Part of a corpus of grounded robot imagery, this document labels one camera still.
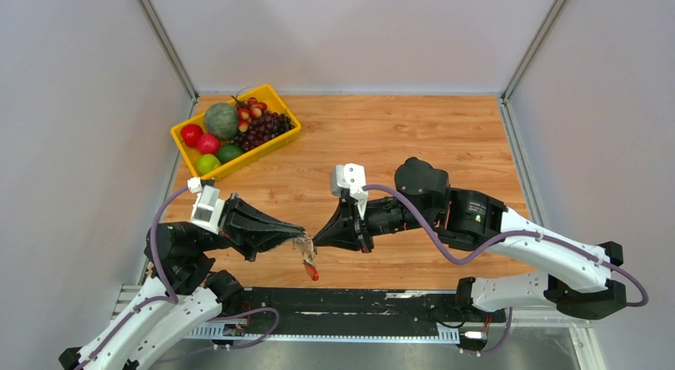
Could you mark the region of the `metal key holder red handle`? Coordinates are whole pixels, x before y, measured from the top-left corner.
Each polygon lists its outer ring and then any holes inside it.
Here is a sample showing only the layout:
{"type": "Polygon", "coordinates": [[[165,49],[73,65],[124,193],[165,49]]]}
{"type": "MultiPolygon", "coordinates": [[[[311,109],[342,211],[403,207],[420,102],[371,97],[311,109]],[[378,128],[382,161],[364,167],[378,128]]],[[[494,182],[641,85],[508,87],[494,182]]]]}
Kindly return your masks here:
{"type": "Polygon", "coordinates": [[[303,266],[305,267],[306,273],[312,281],[318,281],[320,279],[318,269],[315,266],[315,258],[317,255],[317,250],[314,246],[313,240],[309,235],[295,237],[291,240],[295,249],[297,249],[303,261],[303,266]]]}

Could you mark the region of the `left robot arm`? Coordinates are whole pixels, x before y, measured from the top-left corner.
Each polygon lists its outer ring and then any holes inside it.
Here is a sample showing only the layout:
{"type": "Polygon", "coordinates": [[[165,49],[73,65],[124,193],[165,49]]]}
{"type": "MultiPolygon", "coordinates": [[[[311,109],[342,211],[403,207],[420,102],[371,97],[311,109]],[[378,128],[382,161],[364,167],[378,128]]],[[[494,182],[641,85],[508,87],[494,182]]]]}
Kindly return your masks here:
{"type": "Polygon", "coordinates": [[[249,327],[257,313],[244,301],[244,288],[227,271],[213,271],[209,251],[232,248],[245,260],[283,243],[301,240],[306,231],[252,207],[236,194],[220,198],[214,189],[198,194],[190,219],[155,220],[147,236],[150,277],[96,338],[59,356],[64,369],[148,369],[169,348],[207,321],[230,320],[234,333],[249,327]]]}

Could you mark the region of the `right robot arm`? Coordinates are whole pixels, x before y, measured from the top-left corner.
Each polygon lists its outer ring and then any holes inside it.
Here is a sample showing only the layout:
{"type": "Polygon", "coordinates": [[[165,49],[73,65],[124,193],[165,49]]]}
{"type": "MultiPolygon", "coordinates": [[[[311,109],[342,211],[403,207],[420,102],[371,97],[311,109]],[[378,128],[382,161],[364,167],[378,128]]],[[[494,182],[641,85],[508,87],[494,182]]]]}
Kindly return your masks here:
{"type": "Polygon", "coordinates": [[[453,264],[494,253],[533,268],[524,275],[459,280],[455,309],[465,320],[526,306],[599,320],[628,304],[625,286],[611,277],[622,265],[621,245],[580,243],[552,232],[493,197],[452,187],[446,171],[418,158],[396,170],[394,187],[384,188],[381,199],[369,199],[362,166],[337,166],[331,181],[339,202],[314,237],[318,247],[369,253],[377,236],[421,228],[453,264]]]}

